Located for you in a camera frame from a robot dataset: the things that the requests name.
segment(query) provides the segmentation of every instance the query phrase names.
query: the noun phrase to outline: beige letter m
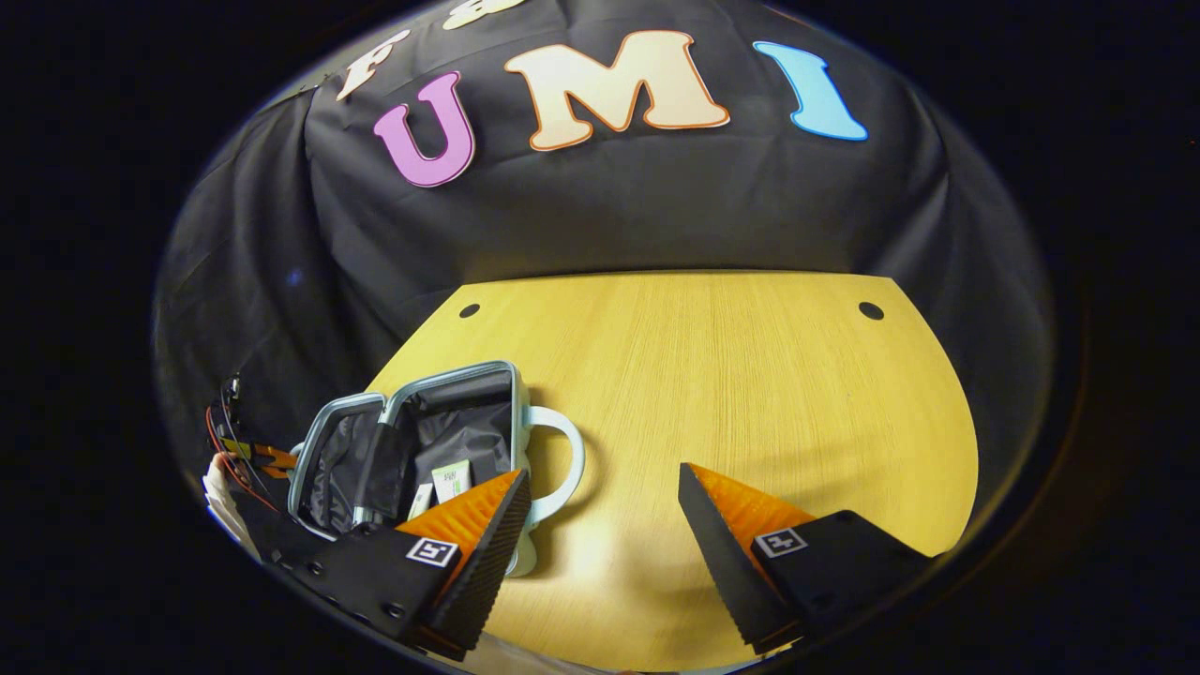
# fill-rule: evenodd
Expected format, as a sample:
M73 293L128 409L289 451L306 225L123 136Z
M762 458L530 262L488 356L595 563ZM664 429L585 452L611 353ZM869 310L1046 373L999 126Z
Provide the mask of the beige letter m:
M575 119L568 96L613 131L634 119L637 95L646 86L650 108L646 124L658 129L706 129L730 121L696 72L690 35L643 30L625 36L611 67L565 44L551 44L509 59L504 70L524 76L538 115L534 150L557 150L592 137L592 125Z

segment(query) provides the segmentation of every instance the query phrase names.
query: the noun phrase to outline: black fabric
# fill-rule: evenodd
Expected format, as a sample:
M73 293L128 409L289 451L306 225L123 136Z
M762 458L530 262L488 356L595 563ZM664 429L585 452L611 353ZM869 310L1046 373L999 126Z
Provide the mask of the black fabric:
M1051 298L1001 180L919 90L836 36L751 1L527 0L443 30L455 4L397 22L410 35L348 100L334 100L343 64L317 90L252 119L180 214L155 345L164 412L190 443L179 446L185 467L206 466L191 443L196 411L229 371L242 371L245 417L286 444L322 402L365 388L461 283L758 268L895 279L962 382L980 456L977 504L996 494L1040 425ZM649 127L643 92L626 131L576 106L594 127L589 141L530 149L529 91L503 64L556 42L611 64L625 35L647 29L695 38L691 56L730 124ZM824 59L869 138L797 129L796 96L751 48L758 40ZM414 138L436 156L445 141L416 94L451 70L462 73L475 157L454 181L415 187L373 125L407 103Z
M301 500L307 520L330 532L352 526L364 466L370 461L371 440L376 437L379 413L344 417L335 423L328 440L318 443L311 461L316 466L304 477Z

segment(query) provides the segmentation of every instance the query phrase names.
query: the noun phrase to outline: yellow wooden tabletop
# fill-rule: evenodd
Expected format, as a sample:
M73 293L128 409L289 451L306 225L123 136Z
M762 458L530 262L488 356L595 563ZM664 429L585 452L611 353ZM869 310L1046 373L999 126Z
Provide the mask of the yellow wooden tabletop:
M485 627L535 652L658 671L754 658L677 502L680 461L817 516L853 509L926 555L954 545L971 512L966 398L889 279L658 271L463 286L370 390L492 359L516 364L532 402L569 417L587 444L575 496L533 533L538 568L502 584ZM550 494L566 440L539 429L528 455L534 496Z

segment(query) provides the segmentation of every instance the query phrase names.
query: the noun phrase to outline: cable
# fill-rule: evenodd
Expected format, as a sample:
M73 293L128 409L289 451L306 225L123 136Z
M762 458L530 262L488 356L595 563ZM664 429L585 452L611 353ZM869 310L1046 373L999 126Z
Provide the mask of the cable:
M221 462L224 465L226 470L228 470L229 473L233 476L233 479L238 483L238 485L240 485L242 490L245 490L246 492L248 492L250 495L252 495L256 500L263 502L266 506L266 508L274 510L275 513L278 513L280 509L275 508L275 504L272 504L271 502L269 502L265 498L263 498L263 496L259 495L258 492L256 492L250 486L248 483L244 482L242 478L238 474L238 471L229 462L229 458L226 456L226 452L227 450L224 449L224 447L221 446L221 442L217 441L216 430L214 430L214 428L212 428L212 406L209 406L208 408L205 408L205 411L204 411L204 422L206 423L206 425L209 428L209 438L212 440L212 446L217 449L217 456L221 458Z
M233 446L235 448L241 448L241 443L238 441L238 434L233 430L233 420L229 419L229 405L226 404L224 396L226 396L226 392L224 392L224 388L222 388L221 389L221 411L226 416L226 426L229 428L229 435L233 436ZM266 484L263 483L263 479L259 478L258 473L254 471L254 460L253 460L254 449L253 449L253 447L250 448L250 455L251 455L251 459L245 460L246 461L246 470L250 472L250 474L258 483L258 486L263 489L263 492L266 494L266 498L271 500L271 503L275 503L275 495L271 494L271 490L266 486Z

